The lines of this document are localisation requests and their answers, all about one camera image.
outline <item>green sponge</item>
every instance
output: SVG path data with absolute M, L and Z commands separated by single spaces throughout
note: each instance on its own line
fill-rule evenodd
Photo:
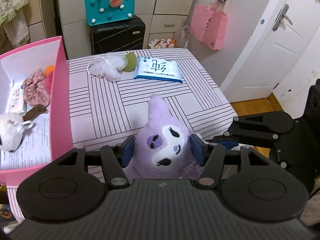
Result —
M 128 60 L 128 64 L 127 66 L 124 68 L 123 71 L 125 72 L 131 72 L 134 71 L 134 69 L 137 66 L 137 57 L 133 52 L 129 52 L 127 55 L 125 55 L 125 57 Z

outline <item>blue package edge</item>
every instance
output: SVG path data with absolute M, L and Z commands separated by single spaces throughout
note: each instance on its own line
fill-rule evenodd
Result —
M 164 80 L 164 81 L 172 81 L 172 82 L 182 83 L 182 80 L 179 80 L 179 79 L 161 78 L 161 77 L 152 77 L 152 76 L 141 76 L 141 75 L 137 75 L 133 79 L 137 79 L 137 78 L 156 79 L 156 80 Z

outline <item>plush toy ear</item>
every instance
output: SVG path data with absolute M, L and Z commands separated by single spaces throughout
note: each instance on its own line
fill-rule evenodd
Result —
M 149 102 L 149 120 L 161 119 L 171 116 L 166 102 L 157 94 L 150 97 Z

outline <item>pink paper bag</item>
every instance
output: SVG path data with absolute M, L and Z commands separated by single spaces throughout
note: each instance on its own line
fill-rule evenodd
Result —
M 228 16 L 224 13 L 230 0 L 220 4 L 213 0 L 210 5 L 196 5 L 190 33 L 210 49 L 222 49 L 226 35 Z

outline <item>pink storage box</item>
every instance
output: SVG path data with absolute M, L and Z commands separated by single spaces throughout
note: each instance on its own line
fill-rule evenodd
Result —
M 4 113 L 14 81 L 22 82 L 36 70 L 55 65 L 50 102 L 52 161 L 73 148 L 69 117 L 69 68 L 62 37 L 37 41 L 0 55 L 0 113 Z M 0 171 L 0 182 L 17 186 L 44 165 Z

